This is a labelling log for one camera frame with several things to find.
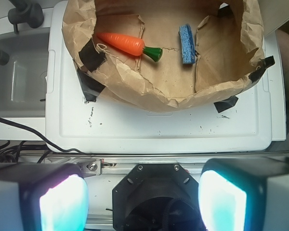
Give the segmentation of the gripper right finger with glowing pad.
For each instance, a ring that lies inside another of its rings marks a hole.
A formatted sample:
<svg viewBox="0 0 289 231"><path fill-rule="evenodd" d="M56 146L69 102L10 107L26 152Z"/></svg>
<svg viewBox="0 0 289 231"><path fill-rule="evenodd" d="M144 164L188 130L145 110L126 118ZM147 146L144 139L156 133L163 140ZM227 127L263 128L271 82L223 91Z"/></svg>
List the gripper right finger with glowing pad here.
<svg viewBox="0 0 289 231"><path fill-rule="evenodd" d="M289 157L209 159L198 203L209 231L289 231Z"/></svg>

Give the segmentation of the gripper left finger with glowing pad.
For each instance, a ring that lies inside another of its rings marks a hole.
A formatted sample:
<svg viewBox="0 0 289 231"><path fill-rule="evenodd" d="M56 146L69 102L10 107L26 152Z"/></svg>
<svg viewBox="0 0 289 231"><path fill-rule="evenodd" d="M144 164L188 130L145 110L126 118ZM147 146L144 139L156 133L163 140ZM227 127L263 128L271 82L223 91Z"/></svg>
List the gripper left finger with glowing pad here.
<svg viewBox="0 0 289 231"><path fill-rule="evenodd" d="M82 231L89 190L75 164L0 164L0 231Z"/></svg>

